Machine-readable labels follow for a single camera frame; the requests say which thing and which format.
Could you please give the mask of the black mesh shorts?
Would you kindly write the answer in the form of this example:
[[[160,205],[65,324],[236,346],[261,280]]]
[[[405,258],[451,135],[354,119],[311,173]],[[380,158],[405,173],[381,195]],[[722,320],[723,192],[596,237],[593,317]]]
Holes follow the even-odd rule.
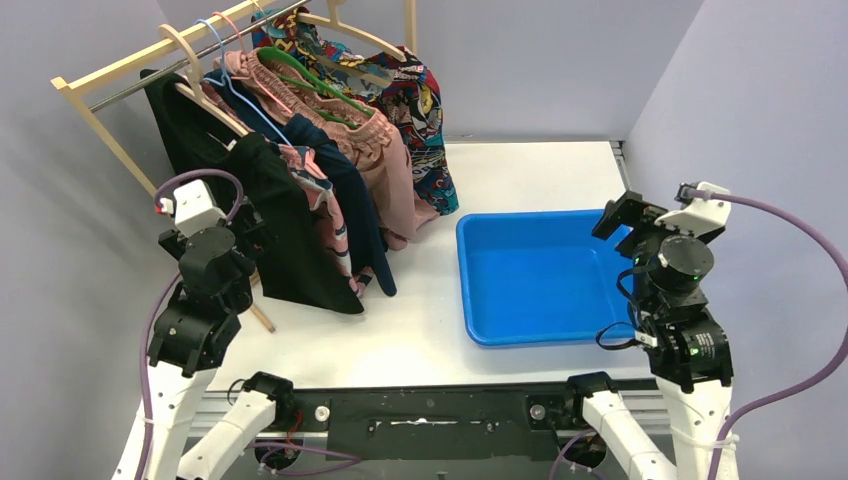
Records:
[[[306,192],[279,153],[259,133],[239,136],[176,88],[170,74],[145,88],[175,173],[219,169],[242,184],[261,220],[256,265],[265,296],[342,314],[364,307],[313,225]]]

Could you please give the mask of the beige wooden hanger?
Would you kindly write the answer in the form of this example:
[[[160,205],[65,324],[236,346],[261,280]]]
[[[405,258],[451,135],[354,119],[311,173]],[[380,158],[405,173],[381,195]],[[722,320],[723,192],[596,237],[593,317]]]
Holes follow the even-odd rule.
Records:
[[[238,137],[246,136],[248,134],[248,130],[245,129],[237,121],[235,121],[233,118],[231,118],[223,110],[221,110],[216,104],[211,102],[209,98],[205,95],[201,87],[203,75],[201,72],[201,64],[199,58],[195,54],[190,44],[185,40],[185,38],[176,29],[174,29],[168,24],[160,25],[158,27],[158,33],[163,39],[169,39],[175,45],[177,45],[186,54],[186,59],[189,62],[186,74],[184,76],[184,79],[187,81],[188,85],[185,86],[180,83],[175,86],[176,90],[186,98],[192,100],[195,104],[197,104],[207,113],[212,115],[219,122],[227,126]]]

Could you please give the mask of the light blue wire hanger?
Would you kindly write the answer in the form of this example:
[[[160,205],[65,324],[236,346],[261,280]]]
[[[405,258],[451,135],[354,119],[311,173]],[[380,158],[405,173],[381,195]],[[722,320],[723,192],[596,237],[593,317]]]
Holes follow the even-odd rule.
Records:
[[[224,66],[226,53],[225,44],[217,29],[211,24],[210,21],[206,19],[197,19],[195,23],[205,25],[212,32],[212,34],[217,40],[218,46],[214,47],[214,50],[220,51],[220,61],[218,69],[221,72],[221,80],[215,84],[220,85],[222,88],[228,89],[233,96],[238,98],[247,107],[251,108],[261,118],[261,120],[271,128],[271,130],[279,137],[279,139],[283,141],[284,144],[288,145],[289,147],[292,147],[292,144],[288,140],[288,138],[277,128],[275,123],[268,116],[265,115],[264,111],[259,108],[254,102],[250,101],[247,97],[245,97],[241,92],[239,92],[233,85],[232,77],[229,75],[228,71]]]

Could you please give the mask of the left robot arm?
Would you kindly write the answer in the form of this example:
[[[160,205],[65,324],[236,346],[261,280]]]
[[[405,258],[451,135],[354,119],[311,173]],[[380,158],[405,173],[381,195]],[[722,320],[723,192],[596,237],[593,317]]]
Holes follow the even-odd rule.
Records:
[[[236,249],[224,213],[163,201],[175,229],[161,239],[176,247],[179,274],[155,308],[152,337],[142,348],[142,399],[116,479],[220,479],[247,446],[270,426],[297,416],[291,381],[256,372],[235,403],[190,449],[184,448],[200,402],[241,328],[239,314],[253,303],[252,261]]]

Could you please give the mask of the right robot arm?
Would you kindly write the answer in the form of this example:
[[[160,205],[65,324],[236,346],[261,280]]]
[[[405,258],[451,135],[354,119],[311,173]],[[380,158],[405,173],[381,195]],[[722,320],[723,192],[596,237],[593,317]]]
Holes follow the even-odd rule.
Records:
[[[625,405],[604,372],[573,376],[562,400],[571,424],[593,429],[630,479],[736,479],[737,436],[721,433],[728,420],[733,366],[727,336],[709,312],[700,283],[715,259],[708,244],[723,232],[730,209],[691,200],[679,210],[626,191],[605,206],[592,230],[606,240],[629,234],[616,250],[631,260],[621,273],[634,328],[630,347],[642,349],[669,417],[669,460]]]

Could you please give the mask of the dusty pink shorts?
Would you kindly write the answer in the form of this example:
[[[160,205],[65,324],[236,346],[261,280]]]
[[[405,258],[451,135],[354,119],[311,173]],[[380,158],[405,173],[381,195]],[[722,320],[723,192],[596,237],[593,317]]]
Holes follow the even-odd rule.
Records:
[[[365,181],[390,249],[405,248],[419,227],[438,216],[415,192],[410,153],[385,115],[375,110],[375,115],[355,130],[323,120],[260,64],[254,50],[225,53],[224,66],[257,98],[267,116],[289,126],[300,115],[337,144]]]

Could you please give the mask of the green plastic hanger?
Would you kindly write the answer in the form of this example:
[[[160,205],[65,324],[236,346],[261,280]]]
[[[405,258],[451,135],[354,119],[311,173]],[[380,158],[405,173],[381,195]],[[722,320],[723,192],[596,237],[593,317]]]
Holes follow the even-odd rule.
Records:
[[[292,55],[272,47],[260,47],[254,53],[263,67],[323,120],[355,130],[375,115],[374,109],[336,90]]]

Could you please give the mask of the beige hanger at back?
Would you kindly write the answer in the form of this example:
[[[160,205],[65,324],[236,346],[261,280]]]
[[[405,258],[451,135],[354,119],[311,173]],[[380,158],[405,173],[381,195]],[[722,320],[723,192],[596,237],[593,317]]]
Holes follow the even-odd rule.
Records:
[[[296,20],[301,23],[316,25],[324,28],[328,28],[337,33],[342,33],[354,39],[360,40],[366,44],[369,44],[373,47],[376,47],[383,53],[388,56],[394,58],[398,61],[404,61],[406,59],[406,54],[403,53],[399,48],[397,48],[392,43],[373,35],[365,30],[354,27],[352,25],[346,24],[340,20],[339,16],[339,8],[344,4],[344,1],[328,1],[327,8],[329,17],[322,17],[319,15],[314,15],[311,13],[298,13],[296,15]],[[403,13],[404,13],[404,33],[405,33],[405,45],[410,47],[413,51],[417,49],[417,2],[414,0],[406,0],[403,2]],[[344,66],[338,64],[336,62],[327,60],[327,59],[319,59],[319,63],[325,65],[328,68],[336,69],[347,73],[348,75],[356,76],[361,78],[362,80],[371,83],[373,85],[380,86],[382,88],[387,88],[391,85],[392,81],[389,79],[383,79],[376,75],[364,73],[361,70],[355,69],[353,67]]]

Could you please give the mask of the colourful comic print shorts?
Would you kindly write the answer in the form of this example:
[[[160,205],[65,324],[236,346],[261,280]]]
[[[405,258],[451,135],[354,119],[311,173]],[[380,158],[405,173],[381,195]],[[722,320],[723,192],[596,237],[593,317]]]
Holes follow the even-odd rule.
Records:
[[[354,53],[321,38],[315,25],[299,21],[300,7],[255,30],[256,47],[277,47],[346,96],[382,112],[400,132],[412,159],[414,189],[439,214],[459,208],[443,139],[443,109],[435,75],[404,46],[399,59],[386,52]]]

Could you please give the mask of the blue plastic bin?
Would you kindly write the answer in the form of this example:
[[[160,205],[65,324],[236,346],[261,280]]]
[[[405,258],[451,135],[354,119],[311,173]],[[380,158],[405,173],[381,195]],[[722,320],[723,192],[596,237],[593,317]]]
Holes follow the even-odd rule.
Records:
[[[595,210],[478,213],[456,226],[464,322],[483,347],[591,343],[632,335],[616,246],[629,234],[592,234]]]

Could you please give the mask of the metal hanging rod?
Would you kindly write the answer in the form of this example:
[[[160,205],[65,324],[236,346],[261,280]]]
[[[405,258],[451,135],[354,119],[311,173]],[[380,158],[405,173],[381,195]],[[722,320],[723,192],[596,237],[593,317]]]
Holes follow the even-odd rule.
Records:
[[[258,12],[263,12],[267,6],[273,4],[275,4],[275,1],[257,1],[256,3],[253,3],[252,1],[243,1],[233,7],[226,9],[223,12],[223,15],[232,20],[249,18],[253,15],[256,15]],[[225,24],[225,20],[217,15],[214,15],[211,18],[207,18],[206,20],[210,21],[211,24],[217,30]],[[202,39],[212,34],[212,32],[203,24],[195,24],[191,27],[186,28],[185,30],[178,32],[185,38],[185,40],[189,44],[191,44],[193,41]],[[145,47],[139,52],[133,53],[121,60],[115,61],[112,64],[102,67],[93,73],[87,74],[80,79],[70,82],[69,88],[74,93],[78,93],[80,95],[88,94],[96,90],[97,88],[102,88],[107,84],[110,84],[115,79],[119,79],[120,77],[126,76],[129,73],[138,73],[143,67],[148,67],[152,65],[155,61],[158,61],[172,53],[175,53],[177,50],[178,46],[175,45],[171,40],[159,40],[154,45]],[[158,80],[159,78],[168,74],[175,73],[181,69],[187,68],[188,64],[189,62],[186,59],[186,56],[184,56],[183,59],[180,59],[175,63],[172,63],[171,65],[156,70],[153,74],[145,76],[144,78],[131,84],[123,90],[120,90],[112,94],[111,96],[98,101],[93,105],[83,104],[83,107],[90,113],[99,112],[100,110],[108,108],[113,104],[135,94],[136,92],[143,90],[151,82]]]

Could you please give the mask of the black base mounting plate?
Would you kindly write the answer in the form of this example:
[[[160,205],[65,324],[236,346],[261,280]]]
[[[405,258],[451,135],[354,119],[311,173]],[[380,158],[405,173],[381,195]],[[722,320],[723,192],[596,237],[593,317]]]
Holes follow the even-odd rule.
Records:
[[[262,440],[315,434],[362,460],[554,457],[586,428],[567,381],[345,389],[296,388]]]

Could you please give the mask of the aluminium table frame rail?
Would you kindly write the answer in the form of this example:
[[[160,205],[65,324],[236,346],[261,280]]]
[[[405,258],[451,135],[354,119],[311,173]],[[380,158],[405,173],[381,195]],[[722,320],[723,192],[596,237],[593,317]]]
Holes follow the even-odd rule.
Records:
[[[619,171],[619,175],[620,175],[622,183],[624,185],[624,188],[626,190],[629,190],[631,188],[631,182],[630,182],[629,173],[627,171],[627,166],[626,166],[626,157],[625,157],[625,153],[624,153],[624,142],[617,140],[617,141],[610,141],[609,144],[610,144],[610,148],[611,148],[612,155],[614,157],[617,169]]]

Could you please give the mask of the wooden clothes rack frame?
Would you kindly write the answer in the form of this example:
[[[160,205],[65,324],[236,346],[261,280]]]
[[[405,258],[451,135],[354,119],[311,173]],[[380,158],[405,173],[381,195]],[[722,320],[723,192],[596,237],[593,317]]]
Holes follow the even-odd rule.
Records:
[[[131,156],[121,146],[118,140],[112,135],[109,129],[97,118],[96,112],[106,107],[109,107],[130,95],[133,95],[134,93],[142,90],[149,83],[157,80],[162,76],[166,76],[169,73],[176,72],[190,65],[195,65],[197,66],[197,69],[200,70],[199,59],[218,50],[216,45],[212,45],[204,50],[197,51],[193,54],[194,57],[188,56],[170,66],[156,71],[155,74],[145,77],[137,83],[132,84],[131,86],[113,94],[112,96],[92,106],[86,105],[83,97],[93,91],[111,85],[117,80],[120,80],[123,77],[127,76],[128,74],[140,70],[143,67],[147,67],[152,63],[164,58],[165,56],[176,52],[182,45],[179,43],[181,41],[186,45],[190,46],[190,42],[196,41],[198,39],[203,38],[207,34],[213,33],[212,27],[218,28],[217,25],[226,23],[228,19],[238,20],[245,17],[249,17],[254,13],[263,11],[267,6],[273,5],[277,2],[280,1],[242,1],[224,10],[223,12],[213,13],[214,18],[205,19],[205,21],[208,21],[209,24],[212,25],[211,27],[206,26],[205,23],[201,22],[199,25],[194,25],[186,28],[185,30],[176,32],[176,40],[172,39],[171,37],[168,37],[168,32],[166,32],[166,36],[164,37],[164,39],[157,41],[153,45],[145,47],[140,51],[130,54],[127,57],[117,60],[90,74],[84,75],[83,77],[77,80],[68,82],[62,77],[55,77],[51,80],[51,84],[53,85],[53,87],[56,88],[59,93],[61,93],[61,95],[66,99],[66,101],[89,125],[91,130],[102,140],[102,142],[109,148],[113,155],[121,162],[121,164],[142,186],[142,188],[151,197],[153,197],[157,190],[157,186],[154,185],[154,183],[142,171],[139,165],[131,158]],[[264,15],[263,19],[259,20],[256,25],[250,24],[246,26],[242,30],[239,30],[236,33],[230,35],[230,37],[227,37],[225,41],[222,41],[222,43],[226,45],[234,40],[239,40],[242,37],[246,37],[247,34],[250,33],[252,30],[259,28],[259,26],[262,26],[262,22],[270,23],[272,21],[272,18],[277,18],[280,15],[284,15],[286,12],[296,9],[302,5],[306,5],[309,2],[310,1],[294,1],[289,6],[275,7],[279,8],[280,10],[279,12],[275,13],[275,15]],[[417,1],[402,2],[405,35],[404,45],[407,47],[408,50],[414,52],[418,49]],[[344,33],[348,36],[358,38],[365,43],[378,47],[379,49],[393,55],[396,58],[400,58],[401,52],[389,42],[384,41],[376,35],[370,34],[360,28],[354,27],[343,22],[340,18],[339,9],[340,6],[344,3],[345,1],[326,1],[328,8],[327,18],[308,14],[305,15],[301,21],[314,25],[325,26],[326,28],[335,30],[339,33]]]

